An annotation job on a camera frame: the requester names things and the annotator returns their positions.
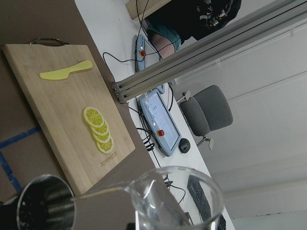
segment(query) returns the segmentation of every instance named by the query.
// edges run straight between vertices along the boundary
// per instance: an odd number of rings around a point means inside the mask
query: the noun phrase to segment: brown table
[[[0,3],[0,22],[0,47],[4,44],[30,43],[39,37],[58,38],[70,44],[88,45],[136,147],[135,151],[89,192],[110,183],[135,179],[154,168],[130,117],[128,105],[118,103],[112,93],[112,74],[103,62],[73,0],[4,0]],[[3,52],[1,52],[0,70],[0,143],[2,143],[39,127],[39,124]],[[58,175],[66,180],[42,131],[0,148],[0,152],[21,187],[46,173]],[[16,194],[3,168],[0,168],[0,182],[1,201],[6,201]],[[116,192],[79,201],[74,229],[125,229],[127,223],[133,221],[134,209],[129,195]]]

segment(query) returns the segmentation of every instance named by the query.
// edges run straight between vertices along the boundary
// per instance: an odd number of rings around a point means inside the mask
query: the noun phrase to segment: teal shorts
[[[152,37],[153,32],[156,32],[157,34],[170,40],[173,43],[175,52],[179,50],[181,39],[180,36],[177,34],[176,30],[174,30],[168,25],[157,23],[157,24],[151,24],[148,27],[147,34],[149,39]]]

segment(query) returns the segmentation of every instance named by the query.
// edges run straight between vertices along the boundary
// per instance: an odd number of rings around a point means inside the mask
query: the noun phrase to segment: keyboard
[[[198,211],[200,212],[201,218],[203,220],[208,219],[211,216],[211,208],[201,187],[199,179],[192,175],[189,176],[187,188],[196,204]],[[220,217],[217,229],[226,230],[226,220],[223,215]]]

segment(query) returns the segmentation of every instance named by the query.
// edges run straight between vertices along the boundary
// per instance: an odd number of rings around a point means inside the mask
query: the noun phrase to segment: yellow plastic knife
[[[39,76],[47,80],[62,80],[68,78],[71,72],[90,69],[93,66],[90,60],[79,62],[76,65],[69,66],[63,69],[58,69],[51,72],[40,73]]]

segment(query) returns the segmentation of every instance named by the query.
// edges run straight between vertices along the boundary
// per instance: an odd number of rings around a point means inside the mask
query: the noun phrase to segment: person's leg
[[[175,53],[175,48],[170,40],[153,32],[150,42],[159,52],[162,58],[166,58]]]
[[[162,58],[178,51],[181,43],[178,33],[168,25],[151,24],[147,30],[148,39]]]

